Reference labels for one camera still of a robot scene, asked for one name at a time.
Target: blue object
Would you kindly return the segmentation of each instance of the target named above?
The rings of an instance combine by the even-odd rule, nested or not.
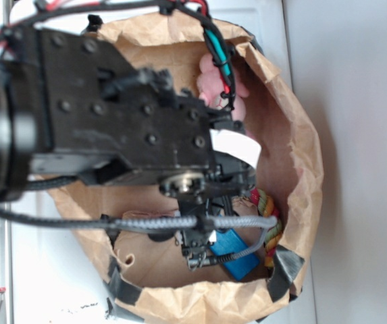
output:
[[[217,55],[219,55],[220,61],[225,62],[226,55],[223,52],[222,46],[220,46],[220,44],[219,44],[218,38],[214,35],[214,33],[212,31],[210,31],[208,29],[204,29],[204,31],[207,33],[207,36],[209,37],[210,41],[213,43],[214,49],[215,49]],[[225,74],[227,76],[229,76],[231,74],[228,64],[225,64],[223,66],[223,69],[224,69]]]
[[[210,246],[210,250],[214,255],[219,256],[231,252],[237,253],[245,250],[247,247],[241,237],[233,229],[230,229],[224,234],[217,232],[217,242]],[[258,264],[259,259],[256,255],[249,254],[234,261],[226,262],[223,265],[235,280],[240,281]]]

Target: paper bag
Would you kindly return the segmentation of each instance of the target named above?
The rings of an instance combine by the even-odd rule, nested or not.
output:
[[[239,26],[215,23],[235,46],[234,66],[251,92],[244,124],[262,146],[257,187],[274,198],[284,234],[271,277],[259,251],[260,265],[243,282],[234,282],[223,266],[190,272],[173,240],[157,243],[123,232],[115,253],[103,230],[74,231],[124,316],[146,323],[247,323],[277,311],[301,293],[317,230],[324,175],[317,132],[253,37]],[[207,52],[202,34],[188,16],[156,13],[104,24],[98,37],[113,43],[136,68],[169,69],[177,91],[189,88],[198,95],[199,60]],[[61,215],[73,219],[96,219],[102,213],[152,217],[178,209],[176,200],[154,186],[77,183],[50,194]],[[254,242],[255,230],[242,233],[243,238]]]

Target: stuffed animal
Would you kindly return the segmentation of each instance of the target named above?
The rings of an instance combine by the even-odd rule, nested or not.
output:
[[[202,56],[199,62],[201,75],[198,77],[197,86],[199,89],[199,98],[205,101],[210,108],[221,109],[228,104],[227,99],[223,99],[220,94],[224,91],[220,71],[213,64],[213,56],[210,53]],[[233,120],[244,120],[246,116],[246,106],[242,98],[247,98],[250,93],[246,86],[241,82],[240,75],[234,69],[236,96],[234,101],[234,110],[232,111]]]

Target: blue block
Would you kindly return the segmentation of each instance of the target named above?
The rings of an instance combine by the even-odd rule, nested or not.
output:
[[[217,232],[217,242],[210,246],[214,255],[223,255],[231,252],[240,252],[247,248],[241,237],[230,229],[226,233]],[[259,259],[254,254],[224,263],[225,268],[231,273],[235,280],[240,281],[247,273],[259,264]]]

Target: green wire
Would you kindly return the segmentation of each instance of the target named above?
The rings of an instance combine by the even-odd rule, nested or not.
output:
[[[205,29],[205,32],[207,33],[207,36],[209,37],[210,41],[213,43],[214,49],[217,55],[219,55],[220,61],[225,62],[226,55],[223,52],[222,46],[220,46],[219,40],[217,39],[216,35],[214,35],[214,33],[208,29]],[[229,66],[227,63],[223,66],[223,69],[227,76],[231,74],[231,71],[229,70]]]

